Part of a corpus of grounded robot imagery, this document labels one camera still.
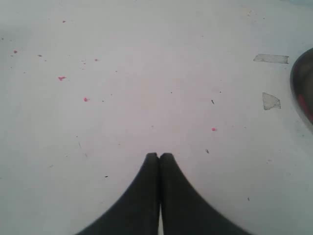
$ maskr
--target white surface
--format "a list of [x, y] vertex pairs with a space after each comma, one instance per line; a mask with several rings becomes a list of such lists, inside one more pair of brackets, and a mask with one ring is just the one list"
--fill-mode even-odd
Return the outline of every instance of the white surface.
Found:
[[312, 234], [313, 136], [289, 88], [312, 20], [279, 0], [2, 0], [0, 234], [80, 231], [148, 152], [244, 229]]

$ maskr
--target pink paint splatter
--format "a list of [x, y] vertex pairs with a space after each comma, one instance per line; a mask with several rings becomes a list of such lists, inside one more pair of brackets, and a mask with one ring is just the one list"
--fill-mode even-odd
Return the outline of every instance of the pink paint splatter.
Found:
[[58, 77], [58, 79], [59, 79], [60, 81], [62, 81], [62, 80], [65, 79], [65, 78], [66, 78], [65, 76]]

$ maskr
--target dark object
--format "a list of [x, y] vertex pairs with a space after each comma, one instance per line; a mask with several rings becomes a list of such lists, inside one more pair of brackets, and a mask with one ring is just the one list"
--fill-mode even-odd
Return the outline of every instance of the dark object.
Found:
[[300, 116], [306, 117], [313, 124], [313, 48], [294, 63], [290, 82]]
[[157, 235], [159, 204], [159, 159], [149, 153], [121, 198], [78, 235]]
[[160, 174], [164, 235], [248, 235], [202, 199], [171, 153], [161, 156]]

